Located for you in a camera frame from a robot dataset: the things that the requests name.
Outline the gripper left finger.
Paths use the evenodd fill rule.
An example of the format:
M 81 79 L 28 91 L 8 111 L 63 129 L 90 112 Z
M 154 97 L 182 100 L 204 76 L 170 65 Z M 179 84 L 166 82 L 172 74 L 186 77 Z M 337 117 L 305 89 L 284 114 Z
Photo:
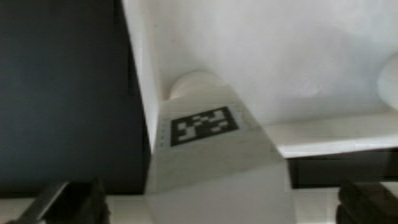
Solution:
M 5 224 L 110 224 L 101 180 L 51 184 L 19 217 Z

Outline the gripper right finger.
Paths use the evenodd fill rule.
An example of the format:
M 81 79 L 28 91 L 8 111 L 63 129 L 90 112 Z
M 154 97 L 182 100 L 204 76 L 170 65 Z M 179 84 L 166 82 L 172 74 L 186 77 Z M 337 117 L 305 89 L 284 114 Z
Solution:
M 398 224 L 398 182 L 344 182 L 335 224 Z

